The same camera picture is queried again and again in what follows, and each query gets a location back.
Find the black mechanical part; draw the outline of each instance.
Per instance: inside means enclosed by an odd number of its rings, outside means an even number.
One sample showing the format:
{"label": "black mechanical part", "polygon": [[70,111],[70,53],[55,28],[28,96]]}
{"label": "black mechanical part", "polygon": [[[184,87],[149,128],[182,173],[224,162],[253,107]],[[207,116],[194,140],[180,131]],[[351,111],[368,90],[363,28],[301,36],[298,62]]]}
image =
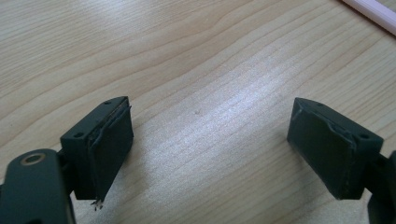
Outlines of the black mechanical part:
{"label": "black mechanical part", "polygon": [[34,150],[8,165],[0,218],[4,224],[75,223],[56,151]]}
{"label": "black mechanical part", "polygon": [[131,150],[128,97],[103,102],[61,138],[63,149],[25,153],[0,185],[0,223],[76,223],[69,194],[101,204]]}
{"label": "black mechanical part", "polygon": [[372,224],[396,223],[396,154],[379,154],[383,139],[321,103],[296,98],[288,141],[339,200],[358,200],[364,188]]}
{"label": "black mechanical part", "polygon": [[77,168],[77,199],[105,199],[133,138],[127,97],[100,104],[61,137],[65,159]]}

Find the wooden table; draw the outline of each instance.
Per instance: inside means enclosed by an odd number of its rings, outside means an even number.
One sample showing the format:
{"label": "wooden table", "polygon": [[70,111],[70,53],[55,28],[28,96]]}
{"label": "wooden table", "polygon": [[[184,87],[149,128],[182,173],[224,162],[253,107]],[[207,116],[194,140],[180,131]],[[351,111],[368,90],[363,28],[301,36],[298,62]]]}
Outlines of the wooden table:
{"label": "wooden table", "polygon": [[396,149],[395,36],[341,1],[3,1],[0,55],[0,182],[130,97],[132,154],[78,223],[367,223],[287,143],[296,96]]}

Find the wood grain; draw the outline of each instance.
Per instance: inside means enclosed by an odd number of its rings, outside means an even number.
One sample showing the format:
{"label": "wood grain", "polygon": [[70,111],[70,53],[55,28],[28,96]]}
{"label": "wood grain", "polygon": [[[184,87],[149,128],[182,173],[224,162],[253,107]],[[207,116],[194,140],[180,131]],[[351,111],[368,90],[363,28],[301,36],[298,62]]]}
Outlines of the wood grain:
{"label": "wood grain", "polygon": [[296,96],[396,145],[395,37],[341,1],[2,1],[0,55],[1,182],[130,97],[133,153],[78,223],[368,223],[286,142]]}

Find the pink object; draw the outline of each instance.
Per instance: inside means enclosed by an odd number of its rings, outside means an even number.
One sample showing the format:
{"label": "pink object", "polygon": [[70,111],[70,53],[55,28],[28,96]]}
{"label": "pink object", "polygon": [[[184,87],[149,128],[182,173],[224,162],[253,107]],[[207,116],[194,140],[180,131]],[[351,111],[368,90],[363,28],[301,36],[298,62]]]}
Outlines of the pink object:
{"label": "pink object", "polygon": [[375,0],[344,0],[360,13],[396,35],[396,13]]}

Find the screw hole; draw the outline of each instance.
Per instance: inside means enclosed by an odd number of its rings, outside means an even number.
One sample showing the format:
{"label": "screw hole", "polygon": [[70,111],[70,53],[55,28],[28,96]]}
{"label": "screw hole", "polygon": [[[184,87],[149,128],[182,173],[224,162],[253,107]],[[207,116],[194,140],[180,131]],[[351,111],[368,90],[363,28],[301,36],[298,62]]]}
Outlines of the screw hole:
{"label": "screw hole", "polygon": [[359,137],[360,137],[360,138],[364,138],[364,139],[369,139],[369,138],[370,138],[370,136],[367,135],[367,134],[365,134],[365,133],[359,134]]}
{"label": "screw hole", "polygon": [[76,134],[74,135],[74,137],[75,137],[75,138],[80,138],[82,135],[84,135],[84,133],[76,133]]}
{"label": "screw hole", "polygon": [[44,153],[34,153],[26,156],[21,160],[21,165],[28,166],[39,163],[44,160],[46,154]]}

